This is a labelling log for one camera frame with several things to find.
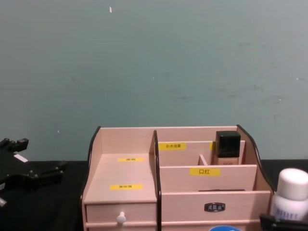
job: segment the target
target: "teal wall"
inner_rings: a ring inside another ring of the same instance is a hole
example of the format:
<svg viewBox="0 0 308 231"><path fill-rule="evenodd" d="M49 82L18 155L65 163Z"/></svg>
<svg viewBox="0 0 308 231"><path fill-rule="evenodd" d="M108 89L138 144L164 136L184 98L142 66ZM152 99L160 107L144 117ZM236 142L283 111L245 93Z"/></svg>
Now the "teal wall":
<svg viewBox="0 0 308 231"><path fill-rule="evenodd" d="M31 160L84 160L98 125L241 124L263 159L307 158L307 7L0 1L0 138L29 138Z"/></svg>

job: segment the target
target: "wooden compartment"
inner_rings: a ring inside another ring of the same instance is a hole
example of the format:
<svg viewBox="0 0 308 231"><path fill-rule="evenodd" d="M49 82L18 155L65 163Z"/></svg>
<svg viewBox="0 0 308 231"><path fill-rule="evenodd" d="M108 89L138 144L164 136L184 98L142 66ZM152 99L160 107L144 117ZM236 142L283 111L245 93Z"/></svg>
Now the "wooden compartment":
<svg viewBox="0 0 308 231"><path fill-rule="evenodd" d="M211 165L223 130L241 135L240 165ZM272 194L257 147L240 126L98 128L81 197L84 231L261 231L258 216L268 213ZM209 203L225 209L205 211Z"/></svg>

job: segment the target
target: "black table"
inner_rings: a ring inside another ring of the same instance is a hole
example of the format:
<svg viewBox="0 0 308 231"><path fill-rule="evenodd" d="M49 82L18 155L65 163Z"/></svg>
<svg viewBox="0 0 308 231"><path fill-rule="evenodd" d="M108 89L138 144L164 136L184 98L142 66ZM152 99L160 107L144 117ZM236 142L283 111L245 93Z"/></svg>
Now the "black table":
<svg viewBox="0 0 308 231"><path fill-rule="evenodd" d="M53 161L33 162L37 169L55 165ZM287 167L308 171L308 160L263 160L262 165L274 186L279 172ZM61 184L35 192L18 189L1 196L8 204L0 209L1 231L82 231L81 188L88 171L86 161L68 162Z"/></svg>

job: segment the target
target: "white bottle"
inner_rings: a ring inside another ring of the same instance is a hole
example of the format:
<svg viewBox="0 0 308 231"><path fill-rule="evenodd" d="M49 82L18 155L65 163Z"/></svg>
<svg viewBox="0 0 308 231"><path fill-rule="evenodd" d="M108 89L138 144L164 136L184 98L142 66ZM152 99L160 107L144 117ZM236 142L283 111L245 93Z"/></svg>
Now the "white bottle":
<svg viewBox="0 0 308 231"><path fill-rule="evenodd" d="M276 219L308 219L308 173L296 168L280 172L270 214Z"/></svg>

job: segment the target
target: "drawer knob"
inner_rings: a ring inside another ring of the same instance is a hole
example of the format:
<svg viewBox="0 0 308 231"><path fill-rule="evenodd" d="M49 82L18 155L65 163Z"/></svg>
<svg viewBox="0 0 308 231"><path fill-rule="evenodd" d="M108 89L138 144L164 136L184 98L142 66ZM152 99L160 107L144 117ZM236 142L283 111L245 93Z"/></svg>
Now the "drawer knob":
<svg viewBox="0 0 308 231"><path fill-rule="evenodd" d="M120 215L116 218L119 224L123 224L126 221L125 213L120 212Z"/></svg>

